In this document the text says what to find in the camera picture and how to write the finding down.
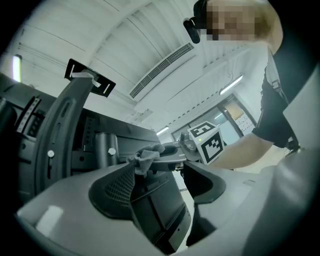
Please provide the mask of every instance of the screw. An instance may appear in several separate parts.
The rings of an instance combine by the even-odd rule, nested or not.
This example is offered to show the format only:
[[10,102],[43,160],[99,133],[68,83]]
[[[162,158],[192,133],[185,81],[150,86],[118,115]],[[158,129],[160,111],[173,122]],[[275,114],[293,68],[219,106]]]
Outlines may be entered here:
[[113,147],[111,147],[109,148],[108,153],[110,154],[110,156],[114,156],[117,153],[117,151]]
[[48,151],[48,157],[53,158],[55,156],[55,152],[53,150]]

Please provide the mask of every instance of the gray cloth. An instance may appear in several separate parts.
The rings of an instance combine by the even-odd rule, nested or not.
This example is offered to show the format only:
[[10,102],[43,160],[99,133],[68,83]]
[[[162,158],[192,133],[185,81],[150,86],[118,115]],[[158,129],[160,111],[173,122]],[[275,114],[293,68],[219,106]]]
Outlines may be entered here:
[[165,147],[161,144],[148,145],[138,150],[135,155],[129,156],[127,162],[134,163],[135,174],[145,175],[155,159],[165,151]]

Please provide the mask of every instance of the ceiling vent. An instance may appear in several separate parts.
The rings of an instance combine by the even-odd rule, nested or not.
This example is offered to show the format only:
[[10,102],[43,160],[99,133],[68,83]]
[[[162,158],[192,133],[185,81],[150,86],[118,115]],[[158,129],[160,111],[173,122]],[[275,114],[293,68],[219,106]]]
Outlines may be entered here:
[[169,74],[194,57],[196,55],[194,49],[195,47],[191,43],[187,43],[170,53],[133,87],[129,96],[135,102],[139,102]]

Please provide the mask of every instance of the ceiling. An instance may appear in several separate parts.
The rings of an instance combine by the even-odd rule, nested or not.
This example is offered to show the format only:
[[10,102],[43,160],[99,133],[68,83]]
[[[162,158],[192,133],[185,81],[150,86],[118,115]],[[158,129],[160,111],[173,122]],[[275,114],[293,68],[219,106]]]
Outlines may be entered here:
[[[240,74],[249,76],[256,64],[250,45],[210,41],[202,35],[194,45],[197,77],[152,114],[144,117],[135,110],[138,102],[129,97],[133,87],[162,59],[191,41],[183,20],[193,16],[195,2],[46,0],[17,32],[7,58],[2,58],[1,71],[10,74],[11,57],[20,54],[22,82],[57,97],[68,84],[64,76],[72,58],[116,83],[108,99],[91,93],[85,108],[155,131],[166,125],[177,127],[222,100],[219,90]],[[180,81],[183,74],[194,72],[193,67],[173,72],[171,79]]]

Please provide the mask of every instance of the person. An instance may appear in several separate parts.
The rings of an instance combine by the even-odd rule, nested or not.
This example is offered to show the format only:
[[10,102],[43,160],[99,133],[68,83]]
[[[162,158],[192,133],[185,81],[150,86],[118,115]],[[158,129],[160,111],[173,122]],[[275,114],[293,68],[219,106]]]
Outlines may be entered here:
[[[309,30],[297,16],[294,21],[287,20],[286,9],[266,0],[199,0],[194,5],[196,28],[205,29],[212,40],[263,41],[268,47],[257,126],[227,146],[210,165],[213,168],[249,166],[273,145],[284,148],[290,138],[295,138],[283,111],[307,82],[318,60],[303,40]],[[294,31],[296,21],[302,29]]]

